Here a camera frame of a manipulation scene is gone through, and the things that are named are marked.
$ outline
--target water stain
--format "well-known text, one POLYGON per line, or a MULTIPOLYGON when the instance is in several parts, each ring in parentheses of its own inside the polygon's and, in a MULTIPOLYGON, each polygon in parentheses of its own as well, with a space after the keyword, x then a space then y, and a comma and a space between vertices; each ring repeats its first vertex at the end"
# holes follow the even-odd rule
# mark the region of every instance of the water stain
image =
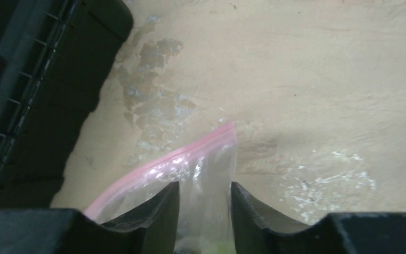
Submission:
MULTIPOLYGON (((140 45, 143 36, 153 32, 159 21, 160 17, 149 16, 117 57, 117 61, 124 62, 141 47, 135 67, 121 66, 115 71, 123 84, 123 102, 127 109, 124 117, 142 131, 136 143, 137 153, 127 162, 129 167, 138 165, 152 151, 170 151, 184 132, 184 119, 197 109, 188 96, 155 85, 155 80, 162 76, 157 71, 164 69, 170 58, 179 55, 184 48, 183 43, 175 39, 140 45)), ((166 70, 165 73, 165 78, 171 80, 173 72, 166 70)))

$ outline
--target plastic bag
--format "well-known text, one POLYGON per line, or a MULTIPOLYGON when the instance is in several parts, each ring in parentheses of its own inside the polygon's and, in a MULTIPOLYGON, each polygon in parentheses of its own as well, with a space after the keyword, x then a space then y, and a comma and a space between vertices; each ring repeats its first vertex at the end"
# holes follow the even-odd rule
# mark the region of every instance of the plastic bag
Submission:
POLYGON ((176 253, 235 253, 229 188, 236 133, 227 123, 202 139, 138 168, 106 189, 84 212, 104 223, 180 183, 176 253))

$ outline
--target dirty floor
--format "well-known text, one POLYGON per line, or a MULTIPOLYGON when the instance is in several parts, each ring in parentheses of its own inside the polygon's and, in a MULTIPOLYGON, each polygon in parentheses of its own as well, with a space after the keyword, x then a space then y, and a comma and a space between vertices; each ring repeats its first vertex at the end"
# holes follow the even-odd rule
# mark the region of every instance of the dirty floor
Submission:
POLYGON ((53 207, 234 121, 236 180, 284 214, 406 211, 406 1, 126 3, 135 29, 53 207))

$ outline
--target white residue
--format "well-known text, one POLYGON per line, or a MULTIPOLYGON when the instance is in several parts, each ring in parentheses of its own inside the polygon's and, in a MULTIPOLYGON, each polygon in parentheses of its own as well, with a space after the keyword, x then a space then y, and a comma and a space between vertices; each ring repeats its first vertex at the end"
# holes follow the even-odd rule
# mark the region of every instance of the white residue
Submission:
POLYGON ((342 211, 360 202, 357 195, 351 195, 358 189, 376 190, 376 181, 363 170, 364 162, 358 154, 334 151, 325 159, 331 165, 325 160, 322 163, 325 166, 295 165, 281 176, 285 179, 280 183, 285 201, 308 224, 316 223, 326 213, 342 211))

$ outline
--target ziplock bag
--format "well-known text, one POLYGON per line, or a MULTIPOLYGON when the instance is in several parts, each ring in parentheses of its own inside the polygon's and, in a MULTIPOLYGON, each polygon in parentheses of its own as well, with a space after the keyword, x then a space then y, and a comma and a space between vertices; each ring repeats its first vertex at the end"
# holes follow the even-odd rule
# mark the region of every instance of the ziplock bag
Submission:
POLYGON ((227 123, 128 173, 84 214, 104 223, 149 200, 168 183, 179 182, 176 253, 235 253, 229 188, 236 169, 236 144, 234 124, 227 123))

